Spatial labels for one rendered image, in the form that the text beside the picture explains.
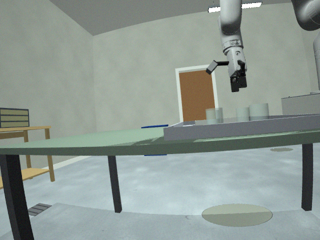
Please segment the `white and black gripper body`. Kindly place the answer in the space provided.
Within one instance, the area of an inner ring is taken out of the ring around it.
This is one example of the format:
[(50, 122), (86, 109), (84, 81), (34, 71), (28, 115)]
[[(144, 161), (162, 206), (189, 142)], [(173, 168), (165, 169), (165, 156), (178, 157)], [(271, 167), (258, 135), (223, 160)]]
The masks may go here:
[(228, 64), (228, 74), (229, 77), (233, 77), (236, 74), (237, 70), (240, 70), (241, 66), (238, 65), (238, 60), (245, 62), (245, 72), (247, 71), (247, 64), (246, 64), (246, 59), (245, 55), (243, 52), (242, 47), (233, 47), (230, 49), (227, 49), (224, 52), (224, 55), (227, 56), (227, 61), (229, 61)]

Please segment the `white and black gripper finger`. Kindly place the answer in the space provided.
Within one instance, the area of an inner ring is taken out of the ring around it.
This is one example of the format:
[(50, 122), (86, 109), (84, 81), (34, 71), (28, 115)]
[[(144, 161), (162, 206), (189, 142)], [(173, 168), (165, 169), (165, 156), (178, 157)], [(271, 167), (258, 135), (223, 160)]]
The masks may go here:
[(231, 92), (239, 92), (237, 75), (230, 77)]
[(238, 60), (238, 65), (240, 65), (240, 70), (236, 71), (237, 74), (237, 84), (238, 88), (246, 88), (247, 87), (247, 80), (246, 80), (246, 73), (245, 73), (245, 62)]

